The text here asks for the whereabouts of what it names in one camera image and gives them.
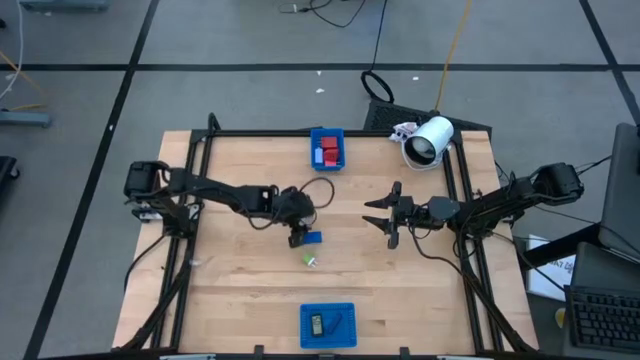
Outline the black mesh panel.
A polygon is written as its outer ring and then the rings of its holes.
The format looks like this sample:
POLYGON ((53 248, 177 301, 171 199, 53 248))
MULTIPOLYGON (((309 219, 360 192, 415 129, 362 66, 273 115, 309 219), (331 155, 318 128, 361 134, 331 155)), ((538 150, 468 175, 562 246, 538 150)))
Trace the black mesh panel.
MULTIPOLYGON (((369 104, 365 119, 365 130, 392 130, 397 124, 415 122, 422 124, 434 116, 440 116, 436 111, 421 111, 387 102, 372 100, 369 104)), ((450 116, 445 116, 459 131, 484 131, 492 135, 492 128, 479 123, 469 122, 450 116)))

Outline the blue slotted plastic basket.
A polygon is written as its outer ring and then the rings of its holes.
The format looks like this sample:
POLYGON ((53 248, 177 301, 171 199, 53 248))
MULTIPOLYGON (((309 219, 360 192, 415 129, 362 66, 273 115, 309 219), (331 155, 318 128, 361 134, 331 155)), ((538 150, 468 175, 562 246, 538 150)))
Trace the blue slotted plastic basket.
POLYGON ((357 346, 356 311, 353 303, 307 303, 299 307, 299 342, 303 349, 354 348, 357 346), (312 337, 310 317, 321 314, 323 337, 312 337))
POLYGON ((318 172, 339 171, 346 165, 344 131, 341 128, 315 128, 310 131, 310 163, 311 167, 318 172), (321 147, 322 137, 337 137, 339 142, 340 159, 335 167, 327 167, 323 164, 314 163, 314 149, 321 147))

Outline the black desk bar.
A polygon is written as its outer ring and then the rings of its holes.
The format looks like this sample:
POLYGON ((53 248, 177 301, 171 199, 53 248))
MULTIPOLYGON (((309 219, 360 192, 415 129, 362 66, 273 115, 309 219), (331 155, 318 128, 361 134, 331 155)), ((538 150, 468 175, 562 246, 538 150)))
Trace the black desk bar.
POLYGON ((551 261, 575 255, 578 245, 582 242, 601 247, 602 243, 599 240, 599 233, 600 224, 596 223, 562 238, 527 250, 522 255, 522 260, 519 261, 520 269, 528 271, 551 261))

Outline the white black arm base bracket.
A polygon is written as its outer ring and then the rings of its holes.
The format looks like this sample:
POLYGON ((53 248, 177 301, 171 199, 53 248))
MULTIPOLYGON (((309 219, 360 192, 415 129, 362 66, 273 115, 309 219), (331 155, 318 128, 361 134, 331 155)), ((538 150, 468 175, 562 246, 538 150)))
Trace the white black arm base bracket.
POLYGON ((162 216, 155 209, 146 204, 134 205, 131 213, 142 223, 149 223, 150 221, 162 219, 162 216))

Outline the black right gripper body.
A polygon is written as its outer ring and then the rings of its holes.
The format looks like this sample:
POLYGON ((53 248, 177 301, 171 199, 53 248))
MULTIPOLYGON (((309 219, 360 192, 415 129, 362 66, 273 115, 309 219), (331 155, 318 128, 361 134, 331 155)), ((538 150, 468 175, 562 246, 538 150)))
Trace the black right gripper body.
POLYGON ((402 184, 399 181, 394 182, 388 196, 391 215, 387 226, 389 230, 387 247, 391 250, 396 249, 399 244, 399 228, 415 225, 421 213, 425 212, 424 208, 414 203, 411 196, 403 196, 401 192, 402 184))

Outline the white paper sheet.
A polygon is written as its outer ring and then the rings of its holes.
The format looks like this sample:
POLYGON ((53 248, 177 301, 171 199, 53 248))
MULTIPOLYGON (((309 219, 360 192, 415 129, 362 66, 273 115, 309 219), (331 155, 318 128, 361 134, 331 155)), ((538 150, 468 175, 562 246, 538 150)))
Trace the white paper sheet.
POLYGON ((541 296, 557 301, 564 301, 564 292, 552 284, 554 281, 560 287, 571 283, 575 255, 551 261, 535 270, 529 270, 526 277, 526 290, 529 294, 541 296))

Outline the dark grey laptop screen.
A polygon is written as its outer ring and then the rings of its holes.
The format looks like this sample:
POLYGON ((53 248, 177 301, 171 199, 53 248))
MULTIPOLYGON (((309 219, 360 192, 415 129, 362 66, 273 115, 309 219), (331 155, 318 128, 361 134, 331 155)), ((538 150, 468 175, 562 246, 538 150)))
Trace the dark grey laptop screen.
POLYGON ((571 284, 640 292, 640 264, 582 242, 577 247, 571 284))

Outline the black aluminium table frame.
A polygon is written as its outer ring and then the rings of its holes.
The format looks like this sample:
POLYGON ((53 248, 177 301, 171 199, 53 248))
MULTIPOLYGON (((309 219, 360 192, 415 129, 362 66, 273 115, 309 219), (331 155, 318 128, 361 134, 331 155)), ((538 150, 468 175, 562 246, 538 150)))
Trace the black aluminium table frame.
POLYGON ((249 224, 227 207, 207 203, 192 240, 165 240, 161 226, 142 226, 113 343, 132 340, 175 273, 185 287, 161 319, 154 343, 184 353, 298 354, 299 307, 307 303, 355 305, 362 355, 472 354, 507 349, 486 309, 459 276, 455 235, 443 229, 413 241, 402 232, 391 250, 386 237, 363 220, 365 202, 385 196, 400 181, 417 202, 434 195, 465 198, 490 192, 498 179, 489 136, 465 131, 442 167, 410 170, 398 144, 381 131, 349 130, 346 165, 319 173, 310 163, 306 130, 168 131, 159 159, 192 165, 232 185, 303 186, 319 205, 318 245, 292 249, 281 225, 249 224), (315 268, 304 254, 317 259, 315 268))

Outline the grey rounded panel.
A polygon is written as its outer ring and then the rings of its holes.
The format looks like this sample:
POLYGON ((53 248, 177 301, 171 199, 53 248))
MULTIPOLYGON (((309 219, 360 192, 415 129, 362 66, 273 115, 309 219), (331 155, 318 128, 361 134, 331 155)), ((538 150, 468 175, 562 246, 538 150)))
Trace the grey rounded panel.
POLYGON ((640 261, 640 128, 616 126, 599 240, 640 261))

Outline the black keyboard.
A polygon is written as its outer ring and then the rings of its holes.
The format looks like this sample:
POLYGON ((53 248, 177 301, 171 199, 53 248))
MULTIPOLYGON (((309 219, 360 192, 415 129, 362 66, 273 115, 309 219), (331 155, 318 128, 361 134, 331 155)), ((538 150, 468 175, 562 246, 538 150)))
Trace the black keyboard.
POLYGON ((640 291, 565 286, 571 344, 640 355, 640 291))

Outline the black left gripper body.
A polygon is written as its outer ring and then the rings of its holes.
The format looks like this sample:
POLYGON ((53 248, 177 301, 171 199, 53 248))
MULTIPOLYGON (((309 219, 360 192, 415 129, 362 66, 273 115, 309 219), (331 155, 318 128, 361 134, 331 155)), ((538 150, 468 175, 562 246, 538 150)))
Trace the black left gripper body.
POLYGON ((297 248, 304 245, 304 238, 309 232, 309 226, 305 223, 297 222, 291 223, 290 236, 288 237, 288 243, 290 248, 297 248))

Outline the grey floor foot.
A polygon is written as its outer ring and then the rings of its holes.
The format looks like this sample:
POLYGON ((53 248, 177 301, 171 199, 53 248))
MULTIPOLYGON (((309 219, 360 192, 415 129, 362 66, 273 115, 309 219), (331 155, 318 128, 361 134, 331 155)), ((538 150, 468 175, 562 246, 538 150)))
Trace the grey floor foot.
POLYGON ((104 11, 111 0, 18 0, 29 11, 104 11))
POLYGON ((0 111, 0 125, 48 128, 52 123, 47 113, 0 111))

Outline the crumpled white paper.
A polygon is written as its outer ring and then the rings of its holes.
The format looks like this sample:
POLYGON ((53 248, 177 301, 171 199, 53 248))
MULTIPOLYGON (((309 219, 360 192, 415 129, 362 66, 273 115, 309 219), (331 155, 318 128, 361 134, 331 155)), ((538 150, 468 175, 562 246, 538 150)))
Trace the crumpled white paper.
POLYGON ((403 122, 393 126, 392 134, 389 139, 396 143, 404 143, 411 137, 419 128, 416 122, 403 122))

